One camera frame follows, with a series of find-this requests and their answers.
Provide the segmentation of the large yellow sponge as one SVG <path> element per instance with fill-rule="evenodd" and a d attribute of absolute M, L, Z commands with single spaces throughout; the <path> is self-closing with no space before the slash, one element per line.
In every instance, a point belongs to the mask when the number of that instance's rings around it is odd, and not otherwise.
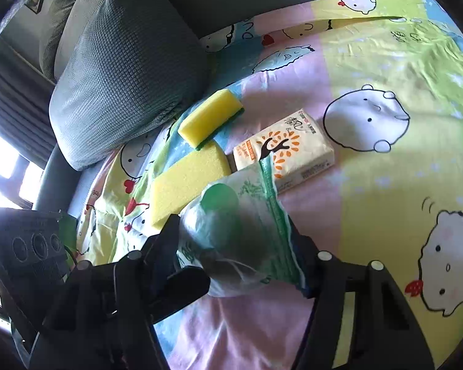
<path fill-rule="evenodd" d="M 170 215 L 179 214 L 208 184 L 230 174 L 227 157 L 214 141 L 187 154 L 154 179 L 149 224 L 160 230 Z"/>

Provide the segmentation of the clear green-printed plastic bag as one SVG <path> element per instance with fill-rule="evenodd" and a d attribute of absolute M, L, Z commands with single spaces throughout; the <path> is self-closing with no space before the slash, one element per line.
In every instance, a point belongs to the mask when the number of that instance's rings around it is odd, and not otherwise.
<path fill-rule="evenodd" d="M 180 219 L 177 256 L 210 277 L 210 296 L 237 297 L 271 281 L 304 287 L 271 158 L 207 185 Z"/>

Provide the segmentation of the orange tree tissue pack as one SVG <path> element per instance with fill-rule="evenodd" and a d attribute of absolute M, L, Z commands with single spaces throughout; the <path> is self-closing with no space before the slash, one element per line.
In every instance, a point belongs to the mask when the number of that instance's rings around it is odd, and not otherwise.
<path fill-rule="evenodd" d="M 282 193 L 335 164 L 335 150 L 317 123 L 300 109 L 233 148 L 241 170 L 270 159 L 273 180 Z"/>

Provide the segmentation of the yellow green sponge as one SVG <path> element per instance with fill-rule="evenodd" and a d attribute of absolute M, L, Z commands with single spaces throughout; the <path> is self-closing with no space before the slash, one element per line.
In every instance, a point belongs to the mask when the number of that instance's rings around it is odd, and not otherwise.
<path fill-rule="evenodd" d="M 243 111 L 241 101 L 228 88 L 218 90 L 181 122 L 178 134 L 191 148 L 200 150 Z"/>

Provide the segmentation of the green storage box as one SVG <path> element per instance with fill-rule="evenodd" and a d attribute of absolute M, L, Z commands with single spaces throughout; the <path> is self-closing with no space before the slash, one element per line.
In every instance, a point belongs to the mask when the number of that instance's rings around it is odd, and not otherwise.
<path fill-rule="evenodd" d="M 77 262 L 77 218 L 67 212 L 58 213 L 59 238 L 67 248 L 67 254 Z"/>

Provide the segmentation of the dark grey curtain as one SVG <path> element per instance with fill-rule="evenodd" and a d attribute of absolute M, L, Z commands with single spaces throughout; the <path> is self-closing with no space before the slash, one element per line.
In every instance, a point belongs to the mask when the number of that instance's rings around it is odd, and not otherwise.
<path fill-rule="evenodd" d="M 56 145 L 49 119 L 53 83 L 0 43 L 0 137 L 45 168 Z"/>

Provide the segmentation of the grey throw pillow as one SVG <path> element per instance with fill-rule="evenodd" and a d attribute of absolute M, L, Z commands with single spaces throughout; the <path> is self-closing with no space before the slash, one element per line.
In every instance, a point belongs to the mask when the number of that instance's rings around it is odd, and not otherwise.
<path fill-rule="evenodd" d="M 52 93 L 58 147 L 82 171 L 195 103 L 207 79 L 207 53 L 169 0 L 105 0 Z"/>

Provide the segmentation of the colourful cartoon bed sheet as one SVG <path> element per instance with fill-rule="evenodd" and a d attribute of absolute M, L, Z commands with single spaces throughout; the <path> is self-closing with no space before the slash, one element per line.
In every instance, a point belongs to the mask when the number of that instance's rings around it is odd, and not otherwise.
<path fill-rule="evenodd" d="M 382 261 L 436 368 L 463 339 L 463 35 L 434 0 L 317 0 L 227 25 L 201 40 L 213 85 L 245 112 L 215 136 L 225 153 L 304 109 L 335 165 L 282 194 L 319 249 Z M 151 163 L 119 148 L 100 171 L 78 228 L 79 259 L 110 263 L 139 248 L 152 178 L 192 149 L 171 119 Z M 156 324 L 171 369 L 290 369 L 312 301 L 264 280 L 238 297 L 204 296 Z"/>

